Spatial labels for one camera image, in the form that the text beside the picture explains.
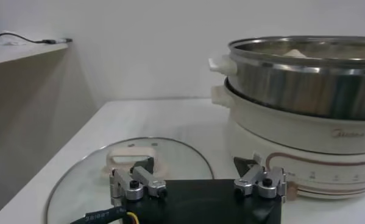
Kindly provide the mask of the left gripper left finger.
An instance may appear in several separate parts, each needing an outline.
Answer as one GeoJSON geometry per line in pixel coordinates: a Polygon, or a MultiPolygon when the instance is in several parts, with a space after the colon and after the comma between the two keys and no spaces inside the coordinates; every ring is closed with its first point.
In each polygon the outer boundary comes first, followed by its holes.
{"type": "Polygon", "coordinates": [[[165,199],[166,181],[155,177],[140,163],[135,163],[130,172],[112,167],[109,173],[110,203],[118,205],[120,201],[140,201],[145,195],[165,199]]]}

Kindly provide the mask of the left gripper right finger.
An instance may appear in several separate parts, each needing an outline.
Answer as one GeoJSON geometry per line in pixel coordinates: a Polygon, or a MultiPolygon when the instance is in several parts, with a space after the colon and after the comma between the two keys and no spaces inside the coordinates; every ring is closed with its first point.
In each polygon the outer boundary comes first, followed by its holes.
{"type": "Polygon", "coordinates": [[[261,198],[273,199],[286,196],[286,174],[283,168],[266,169],[253,159],[233,158],[239,178],[233,182],[234,189],[243,197],[258,194],[261,198]]]}

